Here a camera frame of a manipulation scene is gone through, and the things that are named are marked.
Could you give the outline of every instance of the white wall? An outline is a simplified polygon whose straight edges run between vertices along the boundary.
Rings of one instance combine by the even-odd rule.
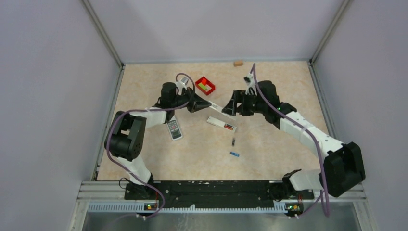
[[[408,1],[354,1],[317,63],[340,138],[363,152],[381,230],[408,215]]]
[[[0,22],[0,230],[63,231],[118,68],[78,0],[2,0]]]
[[[125,63],[309,59],[343,0],[91,0]]]

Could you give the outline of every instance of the green block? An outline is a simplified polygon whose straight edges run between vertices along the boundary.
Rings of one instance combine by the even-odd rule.
[[[199,83],[198,86],[200,86],[203,90],[207,90],[203,83]]]

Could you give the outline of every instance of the tabletop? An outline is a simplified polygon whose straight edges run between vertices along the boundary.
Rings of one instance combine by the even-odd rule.
[[[117,111],[154,105],[162,84],[175,82],[182,72],[194,81],[205,76],[216,90],[205,96],[225,106],[233,90],[245,90],[243,77],[253,62],[234,67],[225,63],[127,64],[115,105]],[[327,133],[322,110],[306,61],[256,62],[258,81],[271,80],[282,102],[297,108],[304,118]],[[278,180],[294,169],[319,168],[318,159],[295,138],[265,121],[261,114],[233,121],[207,108],[190,113],[175,111],[183,138],[171,140],[167,125],[146,129],[141,156],[155,180]],[[209,116],[237,126],[235,132],[206,122]],[[238,153],[236,157],[230,152]],[[127,173],[104,153],[98,180],[118,180]]]

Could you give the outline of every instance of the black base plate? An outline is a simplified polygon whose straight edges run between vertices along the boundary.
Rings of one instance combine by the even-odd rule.
[[[269,180],[211,180],[211,181],[154,181],[153,185],[163,193],[165,208],[185,208],[195,205],[196,208],[256,208],[273,207],[273,190],[279,190],[282,182]],[[155,200],[156,194],[142,198],[131,190],[128,184],[125,200]],[[285,199],[314,199],[313,192],[308,190],[296,192]]]

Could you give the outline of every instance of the remote control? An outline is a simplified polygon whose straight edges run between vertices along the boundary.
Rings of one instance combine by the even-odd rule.
[[[170,132],[171,139],[176,141],[183,138],[181,134],[180,126],[177,123],[176,116],[173,116],[167,123],[168,131]]]

